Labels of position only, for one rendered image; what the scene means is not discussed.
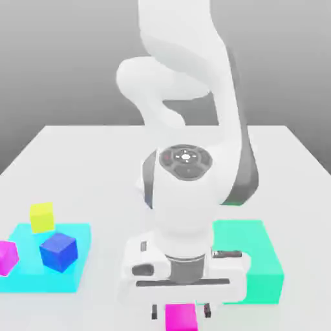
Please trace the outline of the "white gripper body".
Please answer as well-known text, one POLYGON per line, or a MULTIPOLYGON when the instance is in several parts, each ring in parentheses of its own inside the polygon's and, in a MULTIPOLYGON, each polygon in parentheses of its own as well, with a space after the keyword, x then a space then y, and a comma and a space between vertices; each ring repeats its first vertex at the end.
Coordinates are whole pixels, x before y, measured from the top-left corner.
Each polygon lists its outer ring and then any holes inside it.
POLYGON ((241 252, 213 251, 199 261, 199 277, 193 261, 170 260, 164 270, 160 263, 123 267, 117 298, 131 304, 224 304, 246 298, 246 274, 250 256, 241 252))

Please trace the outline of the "small magenta cube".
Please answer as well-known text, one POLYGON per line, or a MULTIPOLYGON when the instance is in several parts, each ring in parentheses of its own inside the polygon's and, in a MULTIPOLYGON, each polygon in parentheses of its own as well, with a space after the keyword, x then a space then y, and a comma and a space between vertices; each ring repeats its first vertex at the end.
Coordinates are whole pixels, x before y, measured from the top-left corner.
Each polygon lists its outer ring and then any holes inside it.
POLYGON ((0 240, 0 276, 7 276, 19 261, 15 242, 0 240))
POLYGON ((198 331, 195 305, 193 303, 167 304, 165 331, 198 331))

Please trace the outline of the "small blue cube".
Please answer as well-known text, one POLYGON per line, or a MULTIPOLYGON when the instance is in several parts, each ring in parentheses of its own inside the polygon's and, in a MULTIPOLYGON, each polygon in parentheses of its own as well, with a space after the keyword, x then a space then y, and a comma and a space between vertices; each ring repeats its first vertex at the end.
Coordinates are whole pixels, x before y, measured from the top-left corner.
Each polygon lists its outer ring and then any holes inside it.
POLYGON ((60 232, 42 243, 39 251, 43 265, 60 273, 78 259, 77 240, 60 232))

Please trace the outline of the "small yellow cube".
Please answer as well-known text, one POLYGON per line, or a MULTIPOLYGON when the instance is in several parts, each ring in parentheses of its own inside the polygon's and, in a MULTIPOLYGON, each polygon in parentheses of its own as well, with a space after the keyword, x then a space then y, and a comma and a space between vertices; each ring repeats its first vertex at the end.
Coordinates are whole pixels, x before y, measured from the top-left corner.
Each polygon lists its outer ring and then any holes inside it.
POLYGON ((55 221, 53 204, 51 202, 32 204, 30 206, 29 217, 32 233, 54 231, 55 221))

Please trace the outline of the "large green box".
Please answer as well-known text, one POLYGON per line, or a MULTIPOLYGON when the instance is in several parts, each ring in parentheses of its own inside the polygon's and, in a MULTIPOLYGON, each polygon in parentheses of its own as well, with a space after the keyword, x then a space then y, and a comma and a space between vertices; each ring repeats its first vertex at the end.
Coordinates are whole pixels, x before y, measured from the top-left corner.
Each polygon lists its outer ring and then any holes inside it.
POLYGON ((241 251, 250 256, 246 274, 246 298, 238 303, 277 304, 281 298, 284 272, 272 242, 260 220, 218 220, 213 223, 213 251, 241 251))

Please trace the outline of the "large cyan box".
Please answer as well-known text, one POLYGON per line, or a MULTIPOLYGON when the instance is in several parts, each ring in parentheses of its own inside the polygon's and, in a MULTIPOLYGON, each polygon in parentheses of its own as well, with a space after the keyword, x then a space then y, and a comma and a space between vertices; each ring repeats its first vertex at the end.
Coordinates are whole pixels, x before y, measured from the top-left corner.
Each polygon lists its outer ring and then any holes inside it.
POLYGON ((7 276, 0 276, 1 293, 74 293, 91 247, 91 226, 88 223, 56 224, 55 230, 33 234, 30 224, 16 226, 9 240, 16 243, 19 262, 7 276), (39 246, 55 232, 77 240, 78 259, 63 273, 43 265, 39 246))

